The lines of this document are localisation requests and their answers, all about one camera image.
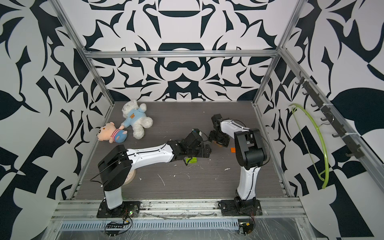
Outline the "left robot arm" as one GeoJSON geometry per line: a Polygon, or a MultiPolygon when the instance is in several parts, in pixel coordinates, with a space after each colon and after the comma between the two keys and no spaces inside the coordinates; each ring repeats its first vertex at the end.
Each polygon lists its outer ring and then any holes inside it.
{"type": "Polygon", "coordinates": [[[191,158],[209,158],[212,149],[195,129],[180,140],[145,149],[126,149],[124,145],[113,148],[98,164],[101,185],[108,210],[123,204],[122,186],[129,173],[138,168],[158,163],[183,161],[191,158]]]}

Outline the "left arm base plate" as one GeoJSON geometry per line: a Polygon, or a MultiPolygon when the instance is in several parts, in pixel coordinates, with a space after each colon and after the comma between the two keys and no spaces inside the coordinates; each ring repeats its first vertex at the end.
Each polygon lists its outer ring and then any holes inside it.
{"type": "Polygon", "coordinates": [[[114,208],[109,209],[107,206],[107,201],[103,200],[99,206],[97,218],[98,219],[107,219],[107,218],[126,218],[131,217],[135,213],[140,212],[140,201],[123,201],[123,203],[114,208]]]}

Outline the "green square lego brick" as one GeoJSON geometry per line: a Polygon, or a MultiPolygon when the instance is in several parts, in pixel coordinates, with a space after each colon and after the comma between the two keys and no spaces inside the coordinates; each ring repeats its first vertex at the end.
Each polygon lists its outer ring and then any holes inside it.
{"type": "Polygon", "coordinates": [[[195,163],[197,163],[197,160],[198,160],[197,157],[186,158],[185,164],[186,164],[186,166],[189,164],[195,164],[195,163]]]}

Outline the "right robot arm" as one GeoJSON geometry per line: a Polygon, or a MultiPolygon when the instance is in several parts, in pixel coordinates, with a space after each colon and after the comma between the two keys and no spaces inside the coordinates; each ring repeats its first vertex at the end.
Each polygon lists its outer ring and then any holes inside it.
{"type": "Polygon", "coordinates": [[[267,162],[267,146],[260,130],[247,128],[235,120],[225,119],[220,114],[212,116],[214,129],[209,141],[228,147],[231,139],[235,143],[235,154],[241,167],[240,182],[235,201],[244,203],[256,197],[258,173],[267,162]]]}

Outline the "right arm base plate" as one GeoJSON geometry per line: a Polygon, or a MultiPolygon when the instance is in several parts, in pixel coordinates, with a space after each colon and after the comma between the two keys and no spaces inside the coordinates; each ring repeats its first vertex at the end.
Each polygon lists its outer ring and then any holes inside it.
{"type": "Polygon", "coordinates": [[[218,203],[223,216],[262,216],[263,211],[260,201],[256,198],[241,200],[236,197],[234,200],[221,200],[218,203]]]}

